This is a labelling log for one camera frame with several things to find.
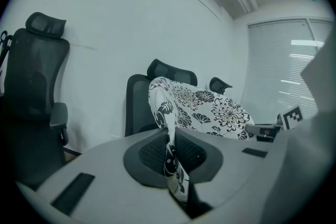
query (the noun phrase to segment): office chair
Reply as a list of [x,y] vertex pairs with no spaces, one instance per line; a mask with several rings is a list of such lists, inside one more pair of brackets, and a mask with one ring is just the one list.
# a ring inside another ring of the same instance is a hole
[[68,111],[54,102],[58,71],[69,52],[66,21],[33,13],[17,30],[8,53],[0,129],[15,180],[36,189],[65,165]]
[[135,74],[128,79],[125,136],[159,128],[148,104],[149,84],[157,77],[169,77],[175,81],[197,85],[195,73],[155,59],[148,67],[147,76]]

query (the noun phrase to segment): floral cloth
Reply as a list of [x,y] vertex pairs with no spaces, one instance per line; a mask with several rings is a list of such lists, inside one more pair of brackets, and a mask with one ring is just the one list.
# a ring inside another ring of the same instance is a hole
[[149,86],[149,105],[157,125],[168,128],[164,174],[173,195],[186,205],[189,177],[176,158],[175,127],[247,140],[250,115],[232,99],[208,90],[169,80],[154,79]]

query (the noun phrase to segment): window blinds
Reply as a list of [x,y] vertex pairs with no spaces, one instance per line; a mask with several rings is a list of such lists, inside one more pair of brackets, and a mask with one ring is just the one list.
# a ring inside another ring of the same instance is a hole
[[249,59],[241,105],[256,124],[274,123],[277,115],[300,104],[305,118],[317,113],[300,73],[324,42],[331,23],[306,19],[249,26]]

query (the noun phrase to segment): table surface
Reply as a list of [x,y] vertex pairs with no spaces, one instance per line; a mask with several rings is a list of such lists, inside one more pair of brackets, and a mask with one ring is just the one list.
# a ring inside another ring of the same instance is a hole
[[[195,185],[201,200],[217,207],[237,193],[265,159],[242,153],[246,147],[268,151],[271,143],[241,141],[182,129],[216,146],[223,165],[211,182]],[[52,202],[79,174],[95,179],[70,215],[85,223],[186,223],[188,215],[176,204],[168,189],[145,187],[125,170],[123,156],[134,143],[157,133],[147,131],[98,145],[49,177],[37,190]]]

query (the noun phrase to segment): black pad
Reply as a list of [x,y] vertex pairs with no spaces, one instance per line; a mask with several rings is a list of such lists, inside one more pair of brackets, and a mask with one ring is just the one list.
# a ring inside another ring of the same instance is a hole
[[151,79],[165,77],[170,80],[197,86],[197,76],[194,72],[169,66],[157,59],[148,67],[147,76]]
[[[125,169],[140,184],[167,188],[163,174],[167,139],[167,130],[163,129],[125,152]],[[223,164],[219,149],[179,128],[175,128],[175,147],[178,160],[195,184],[212,180]]]
[[158,129],[148,104],[148,89],[151,79],[136,74],[127,82],[125,136]]
[[249,154],[249,155],[257,156],[260,158],[265,158],[267,155],[266,151],[255,150],[254,148],[249,148],[249,147],[243,149],[242,152]]
[[41,12],[35,12],[26,21],[26,29],[45,36],[60,38],[63,35],[66,20],[49,17]]
[[223,94],[225,92],[225,89],[232,88],[232,86],[229,85],[229,84],[227,84],[223,80],[221,80],[221,79],[219,79],[217,77],[214,77],[210,81],[209,88],[213,92],[217,92],[219,94]]
[[80,173],[62,193],[52,202],[52,206],[65,215],[70,215],[84,193],[87,191],[95,176]]

